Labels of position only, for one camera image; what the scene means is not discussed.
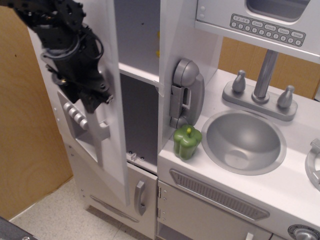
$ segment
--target microwave keypad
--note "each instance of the microwave keypad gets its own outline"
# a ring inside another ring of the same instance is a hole
[[[231,16],[230,27],[297,47],[302,46],[306,37],[303,32],[237,14]]]

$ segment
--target faucet handle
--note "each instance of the faucet handle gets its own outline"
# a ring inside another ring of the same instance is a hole
[[[289,85],[286,87],[285,91],[278,98],[278,106],[281,108],[288,108],[291,106],[293,94],[295,91],[295,87]]]
[[[236,93],[242,93],[246,89],[246,72],[244,70],[238,71],[238,76],[235,78],[232,84],[232,90]]]

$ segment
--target wooden panel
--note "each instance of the wooden panel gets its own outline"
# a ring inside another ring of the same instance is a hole
[[[72,171],[27,27],[0,7],[0,216],[10,219]]]
[[[219,69],[237,74],[245,70],[248,79],[257,80],[267,50],[230,38],[224,38]],[[313,99],[320,82],[320,65],[280,53],[270,85],[295,87],[295,94]]]

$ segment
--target white countertop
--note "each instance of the white countertop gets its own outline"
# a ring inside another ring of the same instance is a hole
[[[236,75],[222,70],[216,72],[205,88],[201,116],[194,126],[196,129],[201,131],[208,118],[222,111],[237,109],[258,113],[227,102],[222,98],[225,85],[227,82],[233,81],[235,77]],[[256,84],[255,81],[248,79],[246,79],[246,83],[252,86]],[[269,87],[268,91],[276,94],[283,92],[274,87]],[[272,212],[272,209],[276,209],[280,210],[281,214],[289,213],[302,220],[296,222],[295,217],[289,217],[288,222],[269,222],[268,224],[271,224],[269,225],[270,228],[283,224],[283,228],[288,230],[289,226],[286,224],[303,224],[306,221],[311,224],[311,227],[320,231],[320,192],[309,181],[305,171],[306,156],[311,149],[310,143],[314,139],[320,138],[320,103],[298,95],[294,95],[293,99],[298,103],[298,109],[294,119],[290,122],[258,113],[274,123],[282,132],[286,141],[285,159],[275,170],[253,176],[227,171],[208,157],[201,144],[190,160],[182,161],[175,156],[173,152],[174,142],[171,139],[160,153],[158,162],[159,179],[168,182],[168,179],[171,178],[168,173],[170,168],[180,172],[183,170],[183,173],[235,194],[243,200],[250,202],[257,200],[257,202],[263,203],[260,206],[264,206],[270,212]]]

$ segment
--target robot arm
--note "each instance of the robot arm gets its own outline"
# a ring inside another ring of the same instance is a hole
[[[73,0],[0,0],[0,6],[14,9],[39,37],[42,60],[52,80],[68,99],[81,99],[93,113],[112,96],[98,71],[104,47],[93,31],[83,24],[83,5]]]

